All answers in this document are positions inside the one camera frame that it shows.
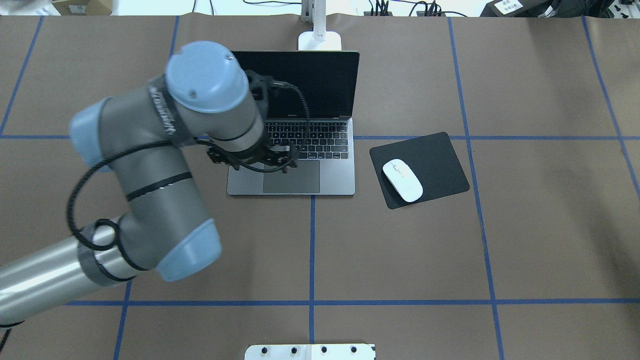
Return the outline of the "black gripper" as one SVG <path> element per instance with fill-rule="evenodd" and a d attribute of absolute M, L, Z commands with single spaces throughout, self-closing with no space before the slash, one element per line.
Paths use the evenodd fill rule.
<path fill-rule="evenodd" d="M 240 152 L 224 150 L 210 140 L 206 146 L 206 154 L 213 163 L 224 163 L 236 171 L 243 167 L 256 173 L 287 174 L 289 169 L 298 167 L 298 151 L 294 145 L 274 145 L 270 140 L 263 140 Z"/>

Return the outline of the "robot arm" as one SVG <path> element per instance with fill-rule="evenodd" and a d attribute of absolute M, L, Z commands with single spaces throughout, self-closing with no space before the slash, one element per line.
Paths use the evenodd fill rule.
<path fill-rule="evenodd" d="M 187 278 L 217 260 L 215 221 L 183 155 L 204 145 L 214 163 L 261 173 L 296 167 L 293 146 L 272 144 L 265 130 L 272 88 L 297 87 L 242 69 L 223 45 L 195 41 L 169 58 L 164 73 L 125 95 L 78 112 L 70 139 L 88 171 L 66 205 L 70 237 L 1 267 L 1 328 L 100 289 L 156 270 Z M 95 173 L 112 171 L 130 211 L 74 221 L 74 205 Z"/>

